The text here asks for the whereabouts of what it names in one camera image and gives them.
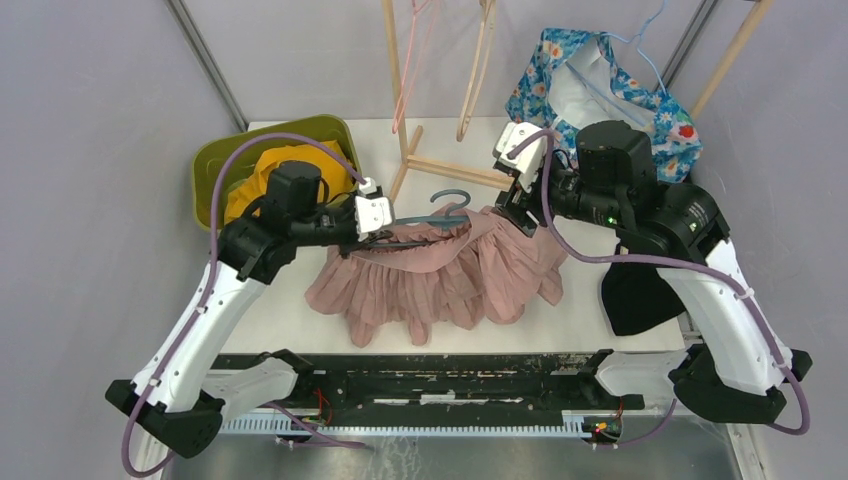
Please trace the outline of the grey hook hanger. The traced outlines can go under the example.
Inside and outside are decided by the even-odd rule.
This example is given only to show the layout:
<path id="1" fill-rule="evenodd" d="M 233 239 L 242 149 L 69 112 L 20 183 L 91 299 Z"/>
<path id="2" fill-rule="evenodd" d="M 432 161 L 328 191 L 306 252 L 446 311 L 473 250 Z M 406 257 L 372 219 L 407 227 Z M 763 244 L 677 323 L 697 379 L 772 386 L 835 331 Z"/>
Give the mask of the grey hook hanger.
<path id="1" fill-rule="evenodd" d="M 461 201 L 457 204 L 448 206 L 441 214 L 396 218 L 393 225 L 427 224 L 432 227 L 447 230 L 469 222 L 469 217 L 466 214 L 455 215 L 455 212 L 465 209 L 470 204 L 471 195 L 462 189 L 443 189 L 433 193 L 429 201 L 431 203 L 435 203 L 437 200 L 446 196 L 459 196 Z"/>

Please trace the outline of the pink garment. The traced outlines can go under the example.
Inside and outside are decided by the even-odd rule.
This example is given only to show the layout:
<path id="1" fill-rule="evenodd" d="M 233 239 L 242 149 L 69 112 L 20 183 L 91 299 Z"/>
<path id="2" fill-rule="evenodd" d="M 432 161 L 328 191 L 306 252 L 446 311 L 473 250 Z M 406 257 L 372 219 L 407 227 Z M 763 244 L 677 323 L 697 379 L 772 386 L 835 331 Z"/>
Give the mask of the pink garment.
<path id="1" fill-rule="evenodd" d="M 365 347 L 391 322 L 406 324 L 411 343 L 422 346 L 436 323 L 513 324 L 536 298 L 562 300 L 567 254 L 546 228 L 527 236 L 491 207 L 463 213 L 468 221 L 450 229 L 395 227 L 386 247 L 348 255 L 329 248 L 307 304 L 342 316 L 352 343 Z"/>

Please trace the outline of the wooden hanger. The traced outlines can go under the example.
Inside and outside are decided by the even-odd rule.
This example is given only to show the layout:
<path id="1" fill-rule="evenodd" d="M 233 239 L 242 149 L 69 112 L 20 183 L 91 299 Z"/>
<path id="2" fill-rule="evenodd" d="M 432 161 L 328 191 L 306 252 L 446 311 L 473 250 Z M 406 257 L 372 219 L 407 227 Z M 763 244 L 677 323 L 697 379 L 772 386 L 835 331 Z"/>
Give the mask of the wooden hanger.
<path id="1" fill-rule="evenodd" d="M 484 0 L 480 1 L 479 4 L 481 7 L 481 22 L 466 93 L 458 118 L 455 134 L 457 142 L 464 140 L 473 119 L 495 39 L 497 2 L 495 0 Z"/>

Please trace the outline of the blue floral garment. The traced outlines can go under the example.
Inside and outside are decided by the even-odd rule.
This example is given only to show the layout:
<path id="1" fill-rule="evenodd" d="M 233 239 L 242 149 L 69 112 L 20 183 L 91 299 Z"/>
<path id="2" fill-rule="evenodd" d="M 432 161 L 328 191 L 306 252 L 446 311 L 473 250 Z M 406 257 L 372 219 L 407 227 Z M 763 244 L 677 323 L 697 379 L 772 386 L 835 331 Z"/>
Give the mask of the blue floral garment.
<path id="1" fill-rule="evenodd" d="M 577 132 L 605 120 L 648 135 L 663 182 L 684 181 L 703 150 L 690 114 L 667 91 L 642 87 L 601 32 L 544 29 L 505 110 L 516 123 L 554 130 L 574 166 Z"/>

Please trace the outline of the yellow skirt grey lining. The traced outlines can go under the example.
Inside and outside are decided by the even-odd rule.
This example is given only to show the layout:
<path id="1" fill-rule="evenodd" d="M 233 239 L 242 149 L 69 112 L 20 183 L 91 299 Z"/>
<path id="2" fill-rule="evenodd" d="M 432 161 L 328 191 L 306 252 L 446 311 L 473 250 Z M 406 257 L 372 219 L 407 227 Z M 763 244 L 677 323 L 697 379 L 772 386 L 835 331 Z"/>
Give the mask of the yellow skirt grey lining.
<path id="1" fill-rule="evenodd" d="M 356 186 L 356 181 L 350 172 L 335 160 L 334 155 L 340 157 L 349 166 L 352 166 L 352 163 L 343 153 L 338 141 L 324 141 L 321 145 L 325 150 L 309 144 L 262 150 L 258 159 L 250 164 L 251 173 L 226 190 L 224 223 L 233 222 L 249 207 L 254 206 L 260 197 L 268 193 L 270 186 L 282 171 L 320 173 L 320 179 L 315 188 L 316 193 L 313 196 L 318 204 L 334 201 L 344 192 L 349 192 Z"/>

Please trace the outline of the blue wire hanger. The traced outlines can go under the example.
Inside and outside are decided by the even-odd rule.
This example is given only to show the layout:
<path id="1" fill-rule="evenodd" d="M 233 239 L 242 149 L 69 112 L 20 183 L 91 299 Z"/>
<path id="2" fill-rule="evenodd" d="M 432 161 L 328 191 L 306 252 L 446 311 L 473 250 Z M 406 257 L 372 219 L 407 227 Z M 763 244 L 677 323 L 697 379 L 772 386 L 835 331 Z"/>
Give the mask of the blue wire hanger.
<path id="1" fill-rule="evenodd" d="M 654 61 L 642 49 L 647 31 L 667 3 L 662 2 L 636 33 L 624 37 L 605 31 L 568 29 L 565 52 L 553 68 L 548 102 L 557 121 L 574 129 L 604 120 L 620 120 L 649 134 L 674 123 L 674 99 Z M 626 46 L 640 57 L 656 85 L 640 82 L 618 60 L 613 47 Z"/>

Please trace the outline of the pink wire hanger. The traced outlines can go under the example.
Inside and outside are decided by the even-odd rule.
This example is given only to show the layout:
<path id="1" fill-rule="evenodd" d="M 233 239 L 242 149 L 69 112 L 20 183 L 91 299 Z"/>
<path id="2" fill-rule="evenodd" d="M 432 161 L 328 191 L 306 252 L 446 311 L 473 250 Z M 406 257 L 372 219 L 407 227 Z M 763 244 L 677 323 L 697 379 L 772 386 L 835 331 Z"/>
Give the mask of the pink wire hanger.
<path id="1" fill-rule="evenodd" d="M 414 91 L 417 77 L 420 70 L 420 64 L 427 52 L 428 43 L 432 35 L 436 20 L 441 9 L 441 1 L 426 0 L 410 2 L 411 19 L 408 31 L 408 41 L 406 54 L 403 61 L 403 68 L 400 71 L 400 94 L 395 101 L 395 109 L 393 113 L 393 123 L 391 131 L 393 134 L 398 134 L 401 123 L 405 118 L 406 110 Z M 424 29 L 423 36 L 420 38 L 419 45 L 416 45 L 419 39 L 419 24 L 421 18 L 426 16 L 428 23 Z"/>

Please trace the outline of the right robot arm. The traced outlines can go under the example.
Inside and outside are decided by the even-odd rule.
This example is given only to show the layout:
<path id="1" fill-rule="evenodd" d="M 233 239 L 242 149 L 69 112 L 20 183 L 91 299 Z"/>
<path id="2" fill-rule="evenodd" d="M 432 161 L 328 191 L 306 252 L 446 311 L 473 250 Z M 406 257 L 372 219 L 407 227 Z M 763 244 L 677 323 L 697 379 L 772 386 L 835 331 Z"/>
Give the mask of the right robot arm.
<path id="1" fill-rule="evenodd" d="M 646 325 L 659 305 L 668 317 L 688 315 L 701 336 L 676 351 L 607 355 L 579 378 L 580 400 L 602 408 L 616 396 L 662 395 L 714 423 L 776 428 L 788 385 L 800 409 L 793 434 L 807 433 L 811 412 L 801 382 L 811 356 L 787 347 L 769 325 L 714 199 L 694 184 L 660 181 L 650 136 L 626 122 L 580 129 L 576 169 L 556 145 L 552 129 L 529 122 L 504 127 L 494 166 L 512 182 L 497 199 L 498 213 L 526 235 L 541 227 L 554 231 L 556 217 L 613 230 L 620 252 L 603 263 L 651 269 L 647 292 L 603 289 L 613 330 Z"/>

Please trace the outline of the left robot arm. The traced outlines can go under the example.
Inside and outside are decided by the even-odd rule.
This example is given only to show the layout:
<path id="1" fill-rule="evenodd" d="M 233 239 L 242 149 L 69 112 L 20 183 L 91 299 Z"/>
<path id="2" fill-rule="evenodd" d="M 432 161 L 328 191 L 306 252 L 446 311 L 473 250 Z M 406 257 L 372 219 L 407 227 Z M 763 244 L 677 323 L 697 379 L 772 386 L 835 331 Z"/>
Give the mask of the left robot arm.
<path id="1" fill-rule="evenodd" d="M 167 447 L 167 460 L 192 458 L 235 418 L 278 400 L 299 407 L 312 399 L 314 379 L 303 373 L 310 368 L 291 352 L 226 377 L 209 373 L 236 325 L 299 249 L 354 245 L 390 223 L 391 205 L 373 179 L 358 177 L 337 207 L 325 184 L 315 165 L 282 163 L 265 194 L 212 232 L 211 258 L 191 303 L 147 365 L 106 391 L 128 417 L 124 450 L 140 426 Z"/>

